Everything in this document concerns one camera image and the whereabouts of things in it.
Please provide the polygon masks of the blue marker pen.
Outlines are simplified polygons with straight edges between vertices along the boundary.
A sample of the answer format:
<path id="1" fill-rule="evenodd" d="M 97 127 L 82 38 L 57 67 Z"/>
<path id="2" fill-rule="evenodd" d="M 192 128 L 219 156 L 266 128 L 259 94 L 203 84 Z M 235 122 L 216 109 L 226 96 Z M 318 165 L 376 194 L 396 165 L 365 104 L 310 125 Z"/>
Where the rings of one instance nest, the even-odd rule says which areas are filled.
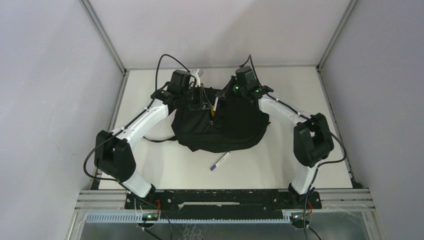
<path id="1" fill-rule="evenodd" d="M 214 110 L 215 110 L 215 112 L 216 112 L 216 109 L 217 109 L 217 106 L 218 106 L 218 102 L 219 102 L 219 97 L 215 97 L 215 100 L 214 100 L 214 104 L 213 104 L 213 106 L 214 106 Z"/>

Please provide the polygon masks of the black backpack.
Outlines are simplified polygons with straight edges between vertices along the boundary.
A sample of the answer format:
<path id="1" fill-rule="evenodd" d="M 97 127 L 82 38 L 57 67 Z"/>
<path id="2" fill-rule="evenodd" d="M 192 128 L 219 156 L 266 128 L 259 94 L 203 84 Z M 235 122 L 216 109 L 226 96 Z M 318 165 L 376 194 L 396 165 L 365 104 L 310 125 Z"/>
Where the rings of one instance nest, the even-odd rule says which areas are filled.
<path id="1" fill-rule="evenodd" d="M 205 88 L 211 103 L 218 91 Z M 168 141 L 177 141 L 192 152 L 224 153 L 252 148 L 262 140 L 270 124 L 270 116 L 245 98 L 220 100 L 214 117 L 211 110 L 190 110 L 188 105 L 173 112 L 174 135 Z"/>

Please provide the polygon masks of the purple marker pen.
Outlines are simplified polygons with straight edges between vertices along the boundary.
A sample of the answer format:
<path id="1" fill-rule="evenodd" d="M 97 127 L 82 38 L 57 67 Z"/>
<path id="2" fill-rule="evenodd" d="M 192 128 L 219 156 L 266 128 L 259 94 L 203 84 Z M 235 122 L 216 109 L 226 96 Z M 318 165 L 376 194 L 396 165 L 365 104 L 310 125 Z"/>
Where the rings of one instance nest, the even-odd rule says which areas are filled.
<path id="1" fill-rule="evenodd" d="M 211 167 L 210 171 L 213 172 L 229 155 L 231 154 L 230 151 L 226 152 L 217 162 L 215 162 Z"/>

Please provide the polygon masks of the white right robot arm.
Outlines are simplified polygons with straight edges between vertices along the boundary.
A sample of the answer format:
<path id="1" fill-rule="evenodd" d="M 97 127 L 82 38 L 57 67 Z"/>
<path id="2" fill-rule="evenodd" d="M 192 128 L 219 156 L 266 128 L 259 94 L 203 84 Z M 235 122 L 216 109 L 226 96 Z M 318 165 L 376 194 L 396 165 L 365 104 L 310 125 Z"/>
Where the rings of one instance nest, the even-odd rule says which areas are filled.
<path id="1" fill-rule="evenodd" d="M 272 95 L 273 89 L 262 85 L 256 71 L 250 66 L 240 66 L 224 89 L 215 95 L 213 110 L 220 100 L 247 99 L 264 114 L 276 118 L 291 128 L 293 153 L 297 159 L 294 180 L 289 184 L 289 203 L 302 208 L 309 201 L 319 165 L 334 149 L 332 133 L 326 117 L 296 109 Z"/>

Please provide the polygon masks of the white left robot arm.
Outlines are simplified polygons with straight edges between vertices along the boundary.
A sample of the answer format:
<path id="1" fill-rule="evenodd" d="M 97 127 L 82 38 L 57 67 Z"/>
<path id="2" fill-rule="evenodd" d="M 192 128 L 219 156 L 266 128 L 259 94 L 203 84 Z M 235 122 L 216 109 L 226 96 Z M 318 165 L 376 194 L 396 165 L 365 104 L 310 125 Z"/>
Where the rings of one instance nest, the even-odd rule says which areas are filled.
<path id="1" fill-rule="evenodd" d="M 149 101 L 127 123 L 112 131 L 100 131 L 95 139 L 93 163 L 96 168 L 109 175 L 137 196 L 137 202 L 149 209 L 156 203 L 155 187 L 137 171 L 134 147 L 145 134 L 175 109 L 193 103 L 194 89 L 201 86 L 203 70 L 175 70 L 170 81 L 156 89 Z"/>

